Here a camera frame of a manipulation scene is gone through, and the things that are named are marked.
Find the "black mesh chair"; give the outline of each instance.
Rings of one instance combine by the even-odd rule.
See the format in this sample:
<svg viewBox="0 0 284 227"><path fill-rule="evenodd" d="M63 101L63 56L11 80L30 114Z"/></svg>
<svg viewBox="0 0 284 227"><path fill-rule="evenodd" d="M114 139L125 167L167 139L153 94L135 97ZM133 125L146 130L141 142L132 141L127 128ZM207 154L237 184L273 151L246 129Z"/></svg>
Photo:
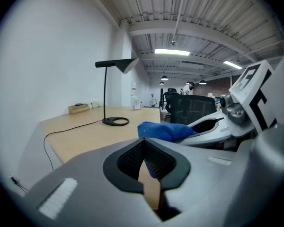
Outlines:
<svg viewBox="0 0 284 227"><path fill-rule="evenodd" d="M216 112L211 97L177 95L170 98L170 122L188 125L206 115Z"/></svg>
<svg viewBox="0 0 284 227"><path fill-rule="evenodd" d="M171 98L171 96L174 96L174 95L179 95L179 93L177 93L177 90L175 88L169 88L169 89L167 89L167 92L164 93L164 96L166 98L165 109L168 112L168 114L165 116L164 121L166 121L168 118L170 118L170 98Z"/></svg>

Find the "white shirt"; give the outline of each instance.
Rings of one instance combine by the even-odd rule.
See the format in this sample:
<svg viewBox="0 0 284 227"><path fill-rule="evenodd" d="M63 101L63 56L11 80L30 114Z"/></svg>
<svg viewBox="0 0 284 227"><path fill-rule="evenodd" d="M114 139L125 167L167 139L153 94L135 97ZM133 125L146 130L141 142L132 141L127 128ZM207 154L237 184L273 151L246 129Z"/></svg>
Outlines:
<svg viewBox="0 0 284 227"><path fill-rule="evenodd" d="M189 85L185 85L183 91L184 91L184 95L186 95L186 93L185 93L186 91L188 91L188 95L192 95L193 94L193 89L190 90L189 89Z"/></svg>
<svg viewBox="0 0 284 227"><path fill-rule="evenodd" d="M151 103L151 105L155 105L156 104L156 99L154 97L152 97L150 103Z"/></svg>

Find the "desk surface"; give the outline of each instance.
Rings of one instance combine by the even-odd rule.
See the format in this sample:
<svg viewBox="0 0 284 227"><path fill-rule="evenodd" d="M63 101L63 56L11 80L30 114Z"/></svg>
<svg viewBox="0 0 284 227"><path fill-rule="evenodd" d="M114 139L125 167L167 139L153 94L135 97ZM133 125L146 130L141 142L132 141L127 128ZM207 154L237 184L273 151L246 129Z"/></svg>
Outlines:
<svg viewBox="0 0 284 227"><path fill-rule="evenodd" d="M79 127L70 131L52 134L47 137L57 157L67 162L81 153L109 146L124 140L138 138L137 126L143 121L160 122L160 111L156 108L106 108L106 117L125 117L129 119L126 126L116 127L102 121ZM45 135L102 120L103 107L93 108L78 114L67 114L40 122ZM153 209L158 209L160 184L150 177L143 162L139 182L144 184L144 197Z"/></svg>

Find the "desk lamp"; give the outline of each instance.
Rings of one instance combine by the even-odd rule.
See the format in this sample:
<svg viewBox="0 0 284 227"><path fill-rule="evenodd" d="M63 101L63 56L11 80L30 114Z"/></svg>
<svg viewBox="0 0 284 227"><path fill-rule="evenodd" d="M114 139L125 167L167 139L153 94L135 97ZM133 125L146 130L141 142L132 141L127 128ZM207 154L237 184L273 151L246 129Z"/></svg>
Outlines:
<svg viewBox="0 0 284 227"><path fill-rule="evenodd" d="M105 116L105 92L106 92L106 75L107 68L111 66L116 66L123 74L128 73L131 69L133 69L137 63L139 62L139 58L137 59L123 59L123 60L114 60L114 61L98 61L96 62L96 68L105 67L105 77L104 77L104 99L103 99L103 113L104 118L102 119L102 123L111 125L111 126L124 126L129 123L129 119L123 117L110 117L106 118ZM125 123L116 123L116 120L126 120Z"/></svg>

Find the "blue cloth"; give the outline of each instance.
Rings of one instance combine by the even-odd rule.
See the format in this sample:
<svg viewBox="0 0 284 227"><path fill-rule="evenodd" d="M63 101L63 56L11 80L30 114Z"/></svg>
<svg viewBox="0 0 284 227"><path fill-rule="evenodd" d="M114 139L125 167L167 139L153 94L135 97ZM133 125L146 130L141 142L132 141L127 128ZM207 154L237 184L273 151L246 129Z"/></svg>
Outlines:
<svg viewBox="0 0 284 227"><path fill-rule="evenodd" d="M143 122L138 125L139 138L157 138L173 142L174 140L187 138L196 132L191 127L179 123L151 123Z"/></svg>

